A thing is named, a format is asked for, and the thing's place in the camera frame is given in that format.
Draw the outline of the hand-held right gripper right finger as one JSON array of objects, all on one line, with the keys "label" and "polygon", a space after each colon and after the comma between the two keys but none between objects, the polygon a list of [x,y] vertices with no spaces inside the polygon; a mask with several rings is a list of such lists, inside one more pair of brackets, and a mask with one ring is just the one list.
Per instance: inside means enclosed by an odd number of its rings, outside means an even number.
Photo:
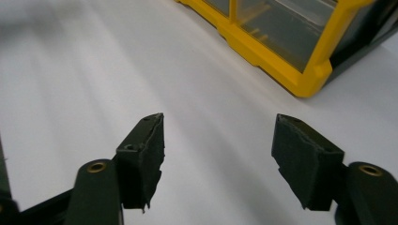
[{"label": "hand-held right gripper right finger", "polygon": [[329,211],[343,150],[305,122],[278,113],[271,155],[303,208]]}]

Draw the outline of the yellow black drawer organizer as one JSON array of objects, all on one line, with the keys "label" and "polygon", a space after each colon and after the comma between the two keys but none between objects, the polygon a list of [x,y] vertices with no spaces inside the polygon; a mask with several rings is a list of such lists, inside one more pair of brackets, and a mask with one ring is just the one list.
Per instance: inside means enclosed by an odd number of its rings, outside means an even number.
[{"label": "yellow black drawer organizer", "polygon": [[176,0],[255,67],[309,98],[398,33],[398,0]]}]

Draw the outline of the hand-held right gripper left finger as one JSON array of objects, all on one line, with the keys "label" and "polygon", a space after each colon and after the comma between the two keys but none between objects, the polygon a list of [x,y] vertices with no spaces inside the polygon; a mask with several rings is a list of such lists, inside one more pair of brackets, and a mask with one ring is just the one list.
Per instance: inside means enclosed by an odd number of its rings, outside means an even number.
[{"label": "hand-held right gripper left finger", "polygon": [[164,161],[164,115],[142,118],[116,148],[115,164],[124,209],[150,207]]}]

